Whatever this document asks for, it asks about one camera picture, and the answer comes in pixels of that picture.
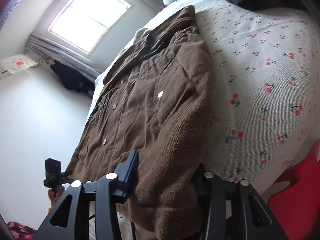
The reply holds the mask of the left hand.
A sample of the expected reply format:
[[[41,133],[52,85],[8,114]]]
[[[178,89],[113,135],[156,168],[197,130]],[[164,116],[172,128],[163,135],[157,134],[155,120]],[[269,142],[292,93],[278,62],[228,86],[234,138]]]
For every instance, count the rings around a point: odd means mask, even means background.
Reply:
[[[65,191],[65,187],[61,186],[59,187],[56,192],[54,192],[53,190],[49,189],[48,190],[48,197],[51,203],[51,207],[50,209],[53,208],[53,206],[55,205],[55,203],[60,199],[60,197],[62,196],[62,194]]]

